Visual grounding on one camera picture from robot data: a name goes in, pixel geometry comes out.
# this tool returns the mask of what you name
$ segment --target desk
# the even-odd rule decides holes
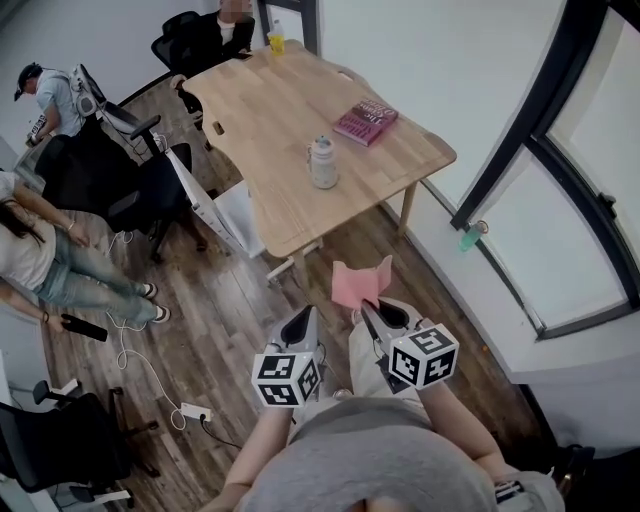
[[[306,246],[405,190],[403,235],[417,182],[456,159],[440,137],[402,115],[369,148],[334,133],[335,122],[358,101],[380,98],[362,78],[298,41],[287,41],[283,56],[263,48],[183,87],[202,104],[209,142],[246,180],[266,249],[280,258],[292,255],[299,270]],[[307,144],[323,134],[336,144],[340,176],[329,190],[312,185],[306,163]]]

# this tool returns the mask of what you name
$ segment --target green object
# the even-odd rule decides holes
[[[464,234],[462,240],[460,240],[460,244],[458,245],[458,247],[462,252],[467,252],[474,245],[476,245],[476,242],[480,240],[480,237],[482,237],[482,235],[486,235],[488,232],[489,225],[485,221],[479,220],[469,228],[469,231]]]

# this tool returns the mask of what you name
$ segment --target man in cap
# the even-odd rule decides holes
[[[18,89],[14,100],[23,94],[35,95],[38,105],[47,118],[35,136],[35,143],[55,130],[57,135],[73,137],[80,133],[83,119],[73,102],[67,75],[54,69],[43,69],[35,62],[26,66],[18,77]]]

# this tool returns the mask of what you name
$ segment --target pink paper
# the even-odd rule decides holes
[[[378,297],[391,284],[392,259],[392,256],[387,256],[378,267],[360,270],[347,268],[342,261],[334,261],[331,300],[356,311],[360,311],[363,300],[378,307]]]

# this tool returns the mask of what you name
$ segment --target gray shirt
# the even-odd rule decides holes
[[[351,398],[313,418],[264,468],[238,509],[337,512],[381,497],[407,511],[564,510],[550,478],[514,473],[494,486],[396,398]]]
[[[36,101],[44,112],[55,104],[60,114],[60,125],[56,128],[57,135],[77,135],[82,128],[82,118],[73,102],[69,80],[60,71],[45,69],[38,78],[36,86]]]

